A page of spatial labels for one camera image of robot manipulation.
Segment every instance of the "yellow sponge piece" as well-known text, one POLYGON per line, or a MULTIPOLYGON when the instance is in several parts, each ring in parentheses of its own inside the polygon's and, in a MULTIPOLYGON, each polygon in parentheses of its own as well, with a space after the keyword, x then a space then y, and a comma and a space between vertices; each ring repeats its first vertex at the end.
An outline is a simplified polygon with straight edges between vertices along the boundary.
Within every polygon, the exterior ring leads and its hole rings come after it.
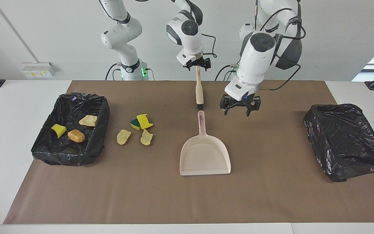
POLYGON ((147 114, 140 114, 137 115, 137 120, 139 121, 139 124, 141 126, 141 129, 149 128, 150 126, 153 126, 153 123, 150 123, 147 119, 147 114))
POLYGON ((63 135, 63 133, 67 130, 65 126, 61 126, 59 124, 53 125, 52 129, 57 133, 57 138, 60 138, 61 135, 63 135))

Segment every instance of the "sponge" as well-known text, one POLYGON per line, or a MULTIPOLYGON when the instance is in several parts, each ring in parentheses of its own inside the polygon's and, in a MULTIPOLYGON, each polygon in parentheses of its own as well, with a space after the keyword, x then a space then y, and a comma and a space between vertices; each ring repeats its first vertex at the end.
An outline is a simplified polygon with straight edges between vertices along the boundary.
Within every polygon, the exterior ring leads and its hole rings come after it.
POLYGON ((147 114, 140 114, 137 115, 137 120, 139 121, 139 124, 141 126, 141 129, 149 128, 150 126, 153 126, 153 123, 150 123, 147 119, 147 114))
POLYGON ((63 133, 67 130, 65 126, 61 126, 59 124, 53 125, 52 129, 56 132, 57 138, 60 138, 61 135, 63 135, 63 133))
POLYGON ((141 125, 139 124, 139 121, 137 119, 134 119, 129 123, 131 127, 135 128, 136 130, 141 130, 141 125))

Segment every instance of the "dustpan handle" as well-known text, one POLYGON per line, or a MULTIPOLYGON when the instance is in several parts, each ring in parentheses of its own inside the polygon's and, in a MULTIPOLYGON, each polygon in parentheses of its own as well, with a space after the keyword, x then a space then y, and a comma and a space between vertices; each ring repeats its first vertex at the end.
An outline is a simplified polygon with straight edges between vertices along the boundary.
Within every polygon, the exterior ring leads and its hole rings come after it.
POLYGON ((205 123, 205 112, 199 111, 197 114, 199 117, 199 135, 207 135, 206 133, 206 123, 205 123))

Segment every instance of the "gray joint cap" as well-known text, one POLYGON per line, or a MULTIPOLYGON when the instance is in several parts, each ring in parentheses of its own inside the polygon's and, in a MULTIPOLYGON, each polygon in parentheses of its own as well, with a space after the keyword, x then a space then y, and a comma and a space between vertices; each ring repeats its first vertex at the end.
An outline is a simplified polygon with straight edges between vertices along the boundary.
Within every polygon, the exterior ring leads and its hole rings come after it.
POLYGON ((181 25, 181 31, 188 36, 194 36, 199 32, 199 25, 193 20, 186 20, 181 25))
POLYGON ((251 36, 251 44, 258 52, 266 52, 275 46, 273 37, 266 33, 256 33, 251 36))

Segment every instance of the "wooden handle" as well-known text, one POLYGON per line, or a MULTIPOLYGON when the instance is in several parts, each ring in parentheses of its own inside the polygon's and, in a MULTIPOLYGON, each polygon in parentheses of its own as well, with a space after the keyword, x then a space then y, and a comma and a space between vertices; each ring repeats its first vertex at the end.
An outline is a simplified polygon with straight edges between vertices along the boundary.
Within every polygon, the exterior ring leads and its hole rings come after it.
POLYGON ((202 77, 201 77, 201 74, 200 74, 200 67, 199 66, 196 66, 196 79, 197 79, 197 83, 196 83, 196 103, 198 105, 202 105, 205 102, 205 100, 203 98, 202 77))

